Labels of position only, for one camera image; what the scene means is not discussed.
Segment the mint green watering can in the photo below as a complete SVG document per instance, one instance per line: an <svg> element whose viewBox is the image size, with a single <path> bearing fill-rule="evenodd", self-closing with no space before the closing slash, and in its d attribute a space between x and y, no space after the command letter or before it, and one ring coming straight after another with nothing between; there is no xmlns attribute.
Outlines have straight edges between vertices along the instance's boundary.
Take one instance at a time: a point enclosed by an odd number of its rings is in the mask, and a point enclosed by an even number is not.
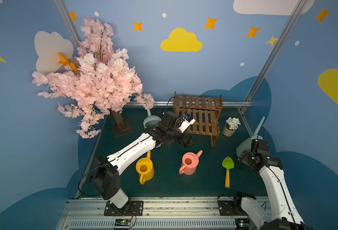
<svg viewBox="0 0 338 230"><path fill-rule="evenodd" d="M266 117L262 117L259 125L257 126L255 132L251 135L251 137L247 138L246 140L244 140L236 149L236 154L237 154L237 157L239 157L242 152L244 150L248 151L248 152L251 152L251 145L252 145L252 140L256 140L256 139L261 139L263 140L263 137L259 134L261 128L262 128L262 125L264 123L264 120L265 120Z"/></svg>

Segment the pale blue watering can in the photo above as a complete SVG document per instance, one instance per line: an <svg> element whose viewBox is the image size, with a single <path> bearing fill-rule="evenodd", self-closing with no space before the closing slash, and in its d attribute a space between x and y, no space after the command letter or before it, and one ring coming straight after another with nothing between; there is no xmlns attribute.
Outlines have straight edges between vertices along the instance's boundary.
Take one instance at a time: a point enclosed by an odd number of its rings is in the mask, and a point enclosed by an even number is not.
<svg viewBox="0 0 338 230"><path fill-rule="evenodd" d="M144 128L155 127L160 121L160 117L152 115L151 110L147 109L147 117L143 121Z"/></svg>

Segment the pink watering can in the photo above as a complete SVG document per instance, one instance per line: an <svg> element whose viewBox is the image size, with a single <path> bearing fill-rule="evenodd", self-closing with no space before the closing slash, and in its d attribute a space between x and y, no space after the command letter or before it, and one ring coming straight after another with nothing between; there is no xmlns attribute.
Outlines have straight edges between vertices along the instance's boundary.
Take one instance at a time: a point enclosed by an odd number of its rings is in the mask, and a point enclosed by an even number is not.
<svg viewBox="0 0 338 230"><path fill-rule="evenodd" d="M199 158L202 155L203 151L200 150L197 153L187 152L183 155L181 161L181 167L179 169L179 174L192 175L196 172L197 166L199 164Z"/></svg>

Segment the yellow watering can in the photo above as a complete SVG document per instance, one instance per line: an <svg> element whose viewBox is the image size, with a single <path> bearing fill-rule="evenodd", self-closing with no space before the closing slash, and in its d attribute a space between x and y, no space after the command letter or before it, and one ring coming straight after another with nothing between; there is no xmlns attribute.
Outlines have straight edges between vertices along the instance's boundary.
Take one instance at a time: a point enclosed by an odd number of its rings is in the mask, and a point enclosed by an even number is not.
<svg viewBox="0 0 338 230"><path fill-rule="evenodd" d="M139 183L141 185L144 185L146 181L149 181L154 177L155 170L151 160L151 151L148 151L146 157L140 159L136 163L135 168L139 174Z"/></svg>

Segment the brown wooden slatted shelf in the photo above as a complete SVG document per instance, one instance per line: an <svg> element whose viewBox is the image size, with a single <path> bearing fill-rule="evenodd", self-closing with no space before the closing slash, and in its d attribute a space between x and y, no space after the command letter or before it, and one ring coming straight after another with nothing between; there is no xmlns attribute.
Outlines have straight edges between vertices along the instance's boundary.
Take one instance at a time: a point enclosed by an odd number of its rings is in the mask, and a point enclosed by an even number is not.
<svg viewBox="0 0 338 230"><path fill-rule="evenodd" d="M213 147L220 135L218 119L223 109L223 97L186 96L174 94L173 112L178 116L188 114L195 123L187 128L191 134L210 137Z"/></svg>

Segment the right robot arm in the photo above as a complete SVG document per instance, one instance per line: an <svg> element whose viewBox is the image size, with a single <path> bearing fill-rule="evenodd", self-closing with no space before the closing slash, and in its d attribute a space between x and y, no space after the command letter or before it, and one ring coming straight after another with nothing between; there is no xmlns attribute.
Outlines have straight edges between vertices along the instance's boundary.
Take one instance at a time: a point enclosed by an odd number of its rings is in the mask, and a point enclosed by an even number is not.
<svg viewBox="0 0 338 230"><path fill-rule="evenodd" d="M247 214L257 230L312 230L300 216L286 185L281 160L270 155L268 143L253 139L251 150L244 150L238 160L262 178L270 202L271 214L267 214L255 196L237 192L233 198L233 210Z"/></svg>

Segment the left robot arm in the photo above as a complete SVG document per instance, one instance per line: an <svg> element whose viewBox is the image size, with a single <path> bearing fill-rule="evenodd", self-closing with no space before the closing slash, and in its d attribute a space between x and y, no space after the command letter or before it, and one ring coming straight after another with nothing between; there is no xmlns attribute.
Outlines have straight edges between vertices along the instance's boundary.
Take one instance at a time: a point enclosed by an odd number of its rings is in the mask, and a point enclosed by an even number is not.
<svg viewBox="0 0 338 230"><path fill-rule="evenodd" d="M123 209L130 202L121 189L120 175L125 169L167 140L175 140L185 148L192 146L193 136L188 134L187 129L194 124L195 118L189 114L179 117L171 111L163 113L158 124L147 127L143 134L125 148L107 157L99 155L92 164L93 169L88 173L87 180L104 200Z"/></svg>

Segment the green yellow garden trowel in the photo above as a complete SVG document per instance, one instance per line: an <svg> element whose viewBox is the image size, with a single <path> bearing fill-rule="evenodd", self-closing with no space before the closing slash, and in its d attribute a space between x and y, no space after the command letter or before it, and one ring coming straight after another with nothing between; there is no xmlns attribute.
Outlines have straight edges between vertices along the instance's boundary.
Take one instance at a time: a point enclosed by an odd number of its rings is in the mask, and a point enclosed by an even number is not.
<svg viewBox="0 0 338 230"><path fill-rule="evenodd" d="M223 162L222 166L226 169L226 175L225 175L225 188L230 188L230 170L234 168L235 164L231 157L227 156Z"/></svg>

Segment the white flowers in pot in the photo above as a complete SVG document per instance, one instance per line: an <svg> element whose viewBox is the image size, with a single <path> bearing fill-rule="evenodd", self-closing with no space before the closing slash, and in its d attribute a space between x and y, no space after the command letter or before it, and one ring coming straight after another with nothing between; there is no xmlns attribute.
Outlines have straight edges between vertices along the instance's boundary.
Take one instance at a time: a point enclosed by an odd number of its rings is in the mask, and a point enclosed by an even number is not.
<svg viewBox="0 0 338 230"><path fill-rule="evenodd" d="M241 123L240 123L240 120L238 118L229 117L225 121L225 126L223 128L223 134L226 137L231 137L240 125L241 125Z"/></svg>

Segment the right circuit board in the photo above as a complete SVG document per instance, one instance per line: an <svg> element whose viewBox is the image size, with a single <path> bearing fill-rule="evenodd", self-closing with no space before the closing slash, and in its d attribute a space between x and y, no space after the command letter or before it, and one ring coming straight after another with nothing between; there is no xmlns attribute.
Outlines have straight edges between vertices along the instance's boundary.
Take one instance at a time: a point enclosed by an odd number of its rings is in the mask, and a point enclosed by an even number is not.
<svg viewBox="0 0 338 230"><path fill-rule="evenodd" d="M235 224L236 224L237 230L249 230L250 229L250 220L247 218L236 218Z"/></svg>

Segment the circuit board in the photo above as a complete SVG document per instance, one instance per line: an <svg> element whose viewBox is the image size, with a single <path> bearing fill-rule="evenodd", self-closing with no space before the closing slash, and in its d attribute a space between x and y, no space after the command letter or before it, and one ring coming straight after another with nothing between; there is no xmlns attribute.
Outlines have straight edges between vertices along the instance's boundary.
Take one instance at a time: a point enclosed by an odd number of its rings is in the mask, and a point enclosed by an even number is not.
<svg viewBox="0 0 338 230"><path fill-rule="evenodd" d="M132 225L132 220L131 219L116 219L114 221L114 227L122 227L122 228L129 228Z"/></svg>
<svg viewBox="0 0 338 230"><path fill-rule="evenodd" d="M247 218L236 218L235 224L236 224L237 230L249 230L250 229L250 220Z"/></svg>

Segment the left circuit board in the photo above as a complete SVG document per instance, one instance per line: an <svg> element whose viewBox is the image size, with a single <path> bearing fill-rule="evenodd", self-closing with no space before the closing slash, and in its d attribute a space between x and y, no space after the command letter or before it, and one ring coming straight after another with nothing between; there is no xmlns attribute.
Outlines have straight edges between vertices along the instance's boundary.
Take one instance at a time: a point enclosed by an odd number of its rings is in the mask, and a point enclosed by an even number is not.
<svg viewBox="0 0 338 230"><path fill-rule="evenodd" d="M122 227L122 228L129 228L132 225L132 220L131 219L116 219L114 221L114 227Z"/></svg>

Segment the orange butterfly decoration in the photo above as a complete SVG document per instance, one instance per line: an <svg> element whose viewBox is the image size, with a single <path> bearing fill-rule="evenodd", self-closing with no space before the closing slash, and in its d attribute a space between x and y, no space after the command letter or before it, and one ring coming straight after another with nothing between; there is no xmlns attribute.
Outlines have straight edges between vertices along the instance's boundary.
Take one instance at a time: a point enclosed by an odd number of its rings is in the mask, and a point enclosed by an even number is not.
<svg viewBox="0 0 338 230"><path fill-rule="evenodd" d="M78 71L78 68L75 65L75 63L73 61L69 61L63 53L59 52L59 57L61 58L61 60L58 63L62 64L63 67L68 65L71 68L71 70L73 70L73 72Z"/></svg>

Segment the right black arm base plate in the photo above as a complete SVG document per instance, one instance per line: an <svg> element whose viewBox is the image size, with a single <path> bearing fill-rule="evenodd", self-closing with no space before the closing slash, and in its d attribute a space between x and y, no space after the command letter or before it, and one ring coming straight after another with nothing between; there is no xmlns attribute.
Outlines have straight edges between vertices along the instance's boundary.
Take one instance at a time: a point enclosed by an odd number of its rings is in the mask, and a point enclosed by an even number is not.
<svg viewBox="0 0 338 230"><path fill-rule="evenodd" d="M233 200L219 200L218 209L221 216L242 216L244 213L236 207Z"/></svg>

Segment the aluminium front rail frame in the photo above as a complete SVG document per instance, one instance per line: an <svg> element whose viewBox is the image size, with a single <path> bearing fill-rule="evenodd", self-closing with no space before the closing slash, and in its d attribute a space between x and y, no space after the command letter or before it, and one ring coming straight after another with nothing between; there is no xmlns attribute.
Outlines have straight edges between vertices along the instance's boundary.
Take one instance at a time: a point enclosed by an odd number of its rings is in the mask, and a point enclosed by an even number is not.
<svg viewBox="0 0 338 230"><path fill-rule="evenodd" d="M67 201L57 228L59 230L236 230L235 219L242 216L221 216L219 200L233 200L227 195L210 197L144 197L142 216L104 216L103 199L84 198ZM271 214L269 198L257 197L258 204ZM129 228L114 227L116 219L131 219ZM257 230L250 220L250 229Z"/></svg>

